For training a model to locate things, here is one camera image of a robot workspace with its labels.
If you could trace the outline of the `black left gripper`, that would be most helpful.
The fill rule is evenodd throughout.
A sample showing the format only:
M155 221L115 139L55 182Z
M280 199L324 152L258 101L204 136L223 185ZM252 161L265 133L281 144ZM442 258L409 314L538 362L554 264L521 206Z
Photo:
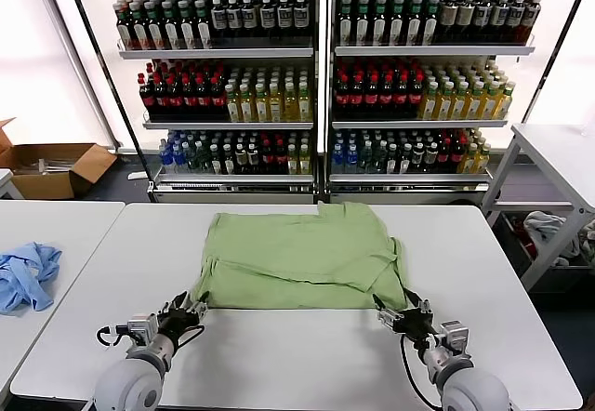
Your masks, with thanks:
M189 292L182 291L167 301L159 311L159 333L169 338L174 345L187 333L202 333L205 326L201 324L208 310L210 292L204 294L188 307Z

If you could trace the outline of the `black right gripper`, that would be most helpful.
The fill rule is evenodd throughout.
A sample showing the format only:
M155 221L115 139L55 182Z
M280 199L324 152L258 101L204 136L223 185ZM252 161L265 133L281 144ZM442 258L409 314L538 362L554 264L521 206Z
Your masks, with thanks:
M416 310L397 312L387 308L376 294L372 295L379 322L395 334L406 335L413 342L424 341L429 336L436 335L437 331L433 327L433 310L430 302L408 288L404 288L403 292Z

